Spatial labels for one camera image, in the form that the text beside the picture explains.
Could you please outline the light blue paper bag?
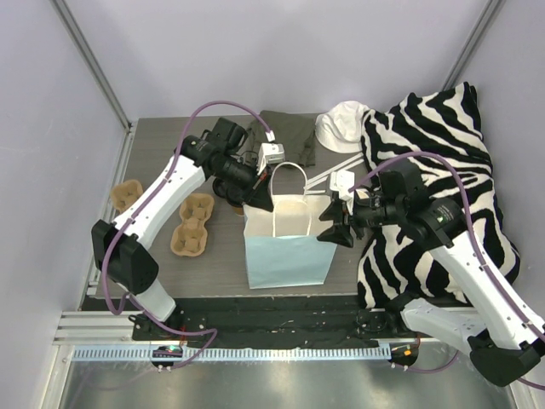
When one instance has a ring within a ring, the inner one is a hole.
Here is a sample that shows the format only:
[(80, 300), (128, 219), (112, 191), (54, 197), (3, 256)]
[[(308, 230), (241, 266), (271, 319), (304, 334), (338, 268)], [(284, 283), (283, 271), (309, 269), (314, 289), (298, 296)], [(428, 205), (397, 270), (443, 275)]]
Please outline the light blue paper bag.
[(250, 289), (269, 289), (325, 282), (336, 245), (318, 236), (332, 226), (319, 216), (330, 204), (324, 194), (275, 194), (273, 211), (244, 206), (244, 247)]

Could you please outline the brown cardboard cup carrier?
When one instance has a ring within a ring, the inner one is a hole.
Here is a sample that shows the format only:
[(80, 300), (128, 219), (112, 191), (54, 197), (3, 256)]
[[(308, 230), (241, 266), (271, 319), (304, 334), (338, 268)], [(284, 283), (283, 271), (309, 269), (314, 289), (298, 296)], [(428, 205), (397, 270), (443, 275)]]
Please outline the brown cardboard cup carrier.
[(214, 198), (206, 193), (192, 193), (181, 204), (181, 224), (175, 228), (170, 249), (177, 256), (200, 256), (208, 241), (205, 223), (211, 218)]

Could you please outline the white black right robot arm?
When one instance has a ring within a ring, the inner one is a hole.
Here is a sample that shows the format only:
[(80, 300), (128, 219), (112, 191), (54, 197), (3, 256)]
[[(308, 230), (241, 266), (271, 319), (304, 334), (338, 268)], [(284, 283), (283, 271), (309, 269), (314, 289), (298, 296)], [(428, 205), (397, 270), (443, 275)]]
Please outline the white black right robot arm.
[(349, 170), (328, 177), (330, 221), (318, 240), (346, 247), (364, 228), (397, 225), (455, 279), (478, 313), (469, 319), (409, 292), (386, 306), (384, 324), (402, 337), (409, 331), (435, 337), (469, 357), (490, 383), (520, 380), (544, 356), (544, 320), (506, 281), (477, 241), (469, 211), (455, 201), (432, 199), (418, 167), (407, 159), (388, 160), (378, 172), (380, 188), (357, 189)]

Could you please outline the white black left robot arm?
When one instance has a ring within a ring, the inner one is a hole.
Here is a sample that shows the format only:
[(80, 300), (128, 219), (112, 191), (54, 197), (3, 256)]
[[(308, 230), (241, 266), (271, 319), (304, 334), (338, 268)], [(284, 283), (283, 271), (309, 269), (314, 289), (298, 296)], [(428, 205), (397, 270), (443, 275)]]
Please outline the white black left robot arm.
[(202, 136), (184, 134), (163, 172), (135, 203), (113, 221), (99, 220), (91, 229), (95, 265), (102, 278), (118, 284), (153, 316), (152, 330), (164, 340), (180, 333), (181, 318), (174, 314), (174, 299), (159, 282), (158, 264), (149, 249), (175, 209), (214, 177), (237, 188), (243, 204), (273, 211), (269, 162), (281, 149), (267, 130), (258, 163), (244, 164), (234, 157), (244, 133), (233, 121), (219, 118)]

